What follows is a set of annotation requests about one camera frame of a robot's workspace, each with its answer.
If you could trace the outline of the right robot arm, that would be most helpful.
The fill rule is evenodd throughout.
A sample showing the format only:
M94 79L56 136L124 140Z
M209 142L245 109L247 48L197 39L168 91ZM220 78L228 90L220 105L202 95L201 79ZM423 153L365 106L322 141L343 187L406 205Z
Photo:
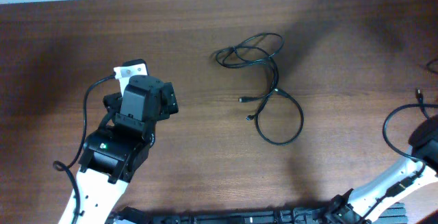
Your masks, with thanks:
M437 116L410 136L412 158L402 157L371 182L336 197L324 216L334 223L373 223L387 208L423 186L437 182Z

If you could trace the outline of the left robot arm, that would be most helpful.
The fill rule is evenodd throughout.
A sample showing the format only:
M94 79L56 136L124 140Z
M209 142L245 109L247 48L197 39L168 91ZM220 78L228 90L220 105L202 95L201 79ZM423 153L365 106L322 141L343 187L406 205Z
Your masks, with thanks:
M103 104L106 115L96 131L83 134L73 160L80 165L77 174L60 161L53 163L73 187L61 223L106 222L148 158L157 122L179 111L172 84L148 75L130 77L125 89L105 96Z

